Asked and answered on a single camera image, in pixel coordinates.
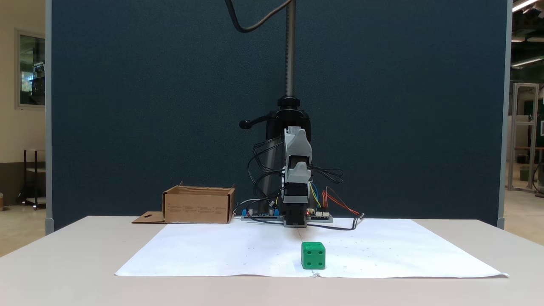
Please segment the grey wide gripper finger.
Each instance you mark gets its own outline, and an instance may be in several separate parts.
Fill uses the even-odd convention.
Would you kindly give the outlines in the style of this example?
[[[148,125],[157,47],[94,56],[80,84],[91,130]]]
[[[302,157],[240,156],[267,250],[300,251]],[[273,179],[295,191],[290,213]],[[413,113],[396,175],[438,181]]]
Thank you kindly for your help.
[[[306,130],[298,126],[284,129],[285,156],[312,157],[313,149],[307,138]]]

